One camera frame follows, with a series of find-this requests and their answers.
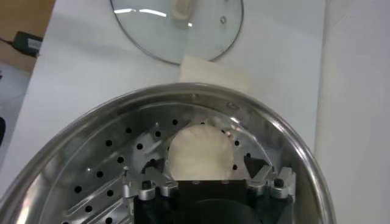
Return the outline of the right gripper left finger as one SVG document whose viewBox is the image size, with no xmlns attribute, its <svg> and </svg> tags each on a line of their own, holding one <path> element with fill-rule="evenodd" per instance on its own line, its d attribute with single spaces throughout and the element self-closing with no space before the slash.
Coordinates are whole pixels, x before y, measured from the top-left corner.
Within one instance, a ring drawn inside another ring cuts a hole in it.
<svg viewBox="0 0 390 224">
<path fill-rule="evenodd" d="M 178 190 L 177 181 L 166 173 L 164 159 L 151 159 L 140 173 L 131 172 L 128 166 L 122 168 L 122 197 L 130 200 L 138 197 L 141 201 L 155 198 L 159 191 L 163 197 L 170 197 Z"/>
</svg>

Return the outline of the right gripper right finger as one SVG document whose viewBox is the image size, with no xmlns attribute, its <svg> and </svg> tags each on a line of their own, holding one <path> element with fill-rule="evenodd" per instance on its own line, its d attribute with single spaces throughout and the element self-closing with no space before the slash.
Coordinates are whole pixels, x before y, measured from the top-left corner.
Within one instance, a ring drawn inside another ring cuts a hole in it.
<svg viewBox="0 0 390 224">
<path fill-rule="evenodd" d="M 296 173 L 290 167 L 282 167 L 277 173 L 274 166 L 263 159 L 245 156 L 244 164 L 250 179 L 246 180 L 249 189 L 256 195 L 270 195 L 276 199 L 286 199 L 296 194 Z"/>
</svg>

